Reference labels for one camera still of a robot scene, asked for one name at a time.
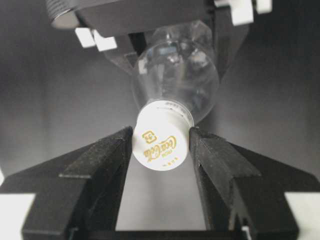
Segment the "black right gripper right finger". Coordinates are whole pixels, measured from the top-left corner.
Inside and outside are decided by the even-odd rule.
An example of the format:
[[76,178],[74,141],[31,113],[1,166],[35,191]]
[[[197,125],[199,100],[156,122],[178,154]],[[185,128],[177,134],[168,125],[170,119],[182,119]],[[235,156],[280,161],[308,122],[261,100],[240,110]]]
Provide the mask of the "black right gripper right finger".
[[253,240],[295,240],[287,193],[318,193],[311,173],[193,127],[189,149],[207,230],[249,228]]

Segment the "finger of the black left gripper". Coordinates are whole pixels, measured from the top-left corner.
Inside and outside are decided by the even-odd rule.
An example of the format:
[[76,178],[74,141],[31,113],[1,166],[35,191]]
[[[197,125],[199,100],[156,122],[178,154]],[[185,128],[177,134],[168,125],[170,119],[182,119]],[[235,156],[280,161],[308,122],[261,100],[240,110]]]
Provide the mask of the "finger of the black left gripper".
[[212,31],[217,71],[222,79],[246,39],[255,14],[273,10],[271,0],[214,0]]

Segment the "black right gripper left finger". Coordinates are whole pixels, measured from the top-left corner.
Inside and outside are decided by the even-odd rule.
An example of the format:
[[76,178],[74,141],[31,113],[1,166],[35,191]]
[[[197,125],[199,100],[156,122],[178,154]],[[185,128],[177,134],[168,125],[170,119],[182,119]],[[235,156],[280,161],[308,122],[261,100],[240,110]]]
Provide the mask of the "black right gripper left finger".
[[116,225],[132,153],[131,127],[7,176],[3,240],[123,240]]

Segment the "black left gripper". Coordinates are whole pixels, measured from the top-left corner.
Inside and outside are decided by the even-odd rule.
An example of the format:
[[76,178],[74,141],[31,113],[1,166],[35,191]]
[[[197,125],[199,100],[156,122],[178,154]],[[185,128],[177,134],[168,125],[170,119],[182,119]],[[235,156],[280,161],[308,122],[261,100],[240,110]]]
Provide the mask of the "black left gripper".
[[51,0],[49,19],[56,29],[75,32],[80,45],[109,51],[109,60],[132,75],[147,47],[146,33],[202,20],[210,23],[207,0]]

